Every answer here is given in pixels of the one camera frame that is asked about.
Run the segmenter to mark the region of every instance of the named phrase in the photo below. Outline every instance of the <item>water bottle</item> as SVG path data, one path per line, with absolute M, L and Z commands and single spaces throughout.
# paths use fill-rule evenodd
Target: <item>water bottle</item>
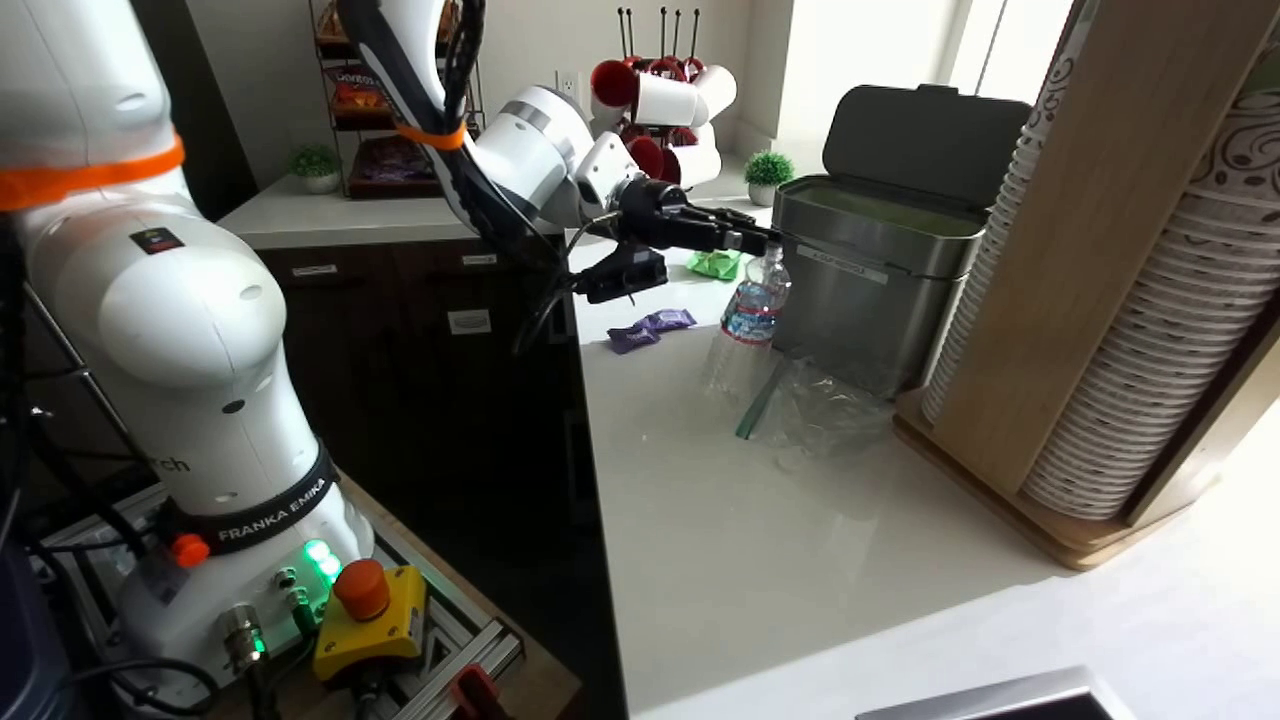
M 735 407 L 745 407 L 755 397 L 769 366 L 778 311 L 790 292 L 782 245 L 769 243 L 763 258 L 748 263 L 746 278 L 721 316 L 721 332 L 712 341 L 703 373 L 709 393 L 726 397 Z

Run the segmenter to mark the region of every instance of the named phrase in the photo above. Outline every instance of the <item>stainless steel bin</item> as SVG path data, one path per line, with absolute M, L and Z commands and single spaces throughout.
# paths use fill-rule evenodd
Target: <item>stainless steel bin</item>
M 851 90 L 829 174 L 777 192 L 794 287 L 774 346 L 879 397 L 923 384 L 1028 113 L 934 86 Z

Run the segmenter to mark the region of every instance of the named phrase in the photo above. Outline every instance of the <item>orange strap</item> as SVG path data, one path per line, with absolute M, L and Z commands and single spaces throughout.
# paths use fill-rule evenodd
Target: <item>orange strap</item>
M 436 150 L 460 150 L 462 147 L 462 141 L 467 137 L 466 123 L 460 123 L 458 129 L 449 135 L 431 135 L 415 127 L 402 126 L 399 123 L 396 123 L 396 129 L 413 142 L 430 145 Z
M 0 213 L 49 205 L 82 190 L 154 178 L 174 168 L 180 168 L 186 158 L 182 138 L 174 133 L 173 147 L 159 155 L 138 160 L 87 168 L 0 170 Z

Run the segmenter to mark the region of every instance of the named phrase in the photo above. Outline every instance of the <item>emergency stop button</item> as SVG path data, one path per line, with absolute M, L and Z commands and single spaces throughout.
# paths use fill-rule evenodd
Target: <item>emergency stop button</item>
M 169 546 L 179 568 L 195 568 L 209 559 L 209 543 L 196 533 L 184 533 Z
M 387 610 L 392 593 L 383 565 L 372 559 L 356 560 L 342 569 L 333 584 L 333 594 L 352 620 L 372 620 Z

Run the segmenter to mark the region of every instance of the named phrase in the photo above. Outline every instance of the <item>small plant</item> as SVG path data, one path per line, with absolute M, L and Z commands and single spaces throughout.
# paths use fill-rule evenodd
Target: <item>small plant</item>
M 796 177 L 796 168 L 791 159 L 781 152 L 756 152 L 746 161 L 748 184 L 773 187 L 782 184 Z
M 328 145 L 303 145 L 289 158 L 289 172 L 303 178 L 323 178 L 338 172 L 338 156 Z

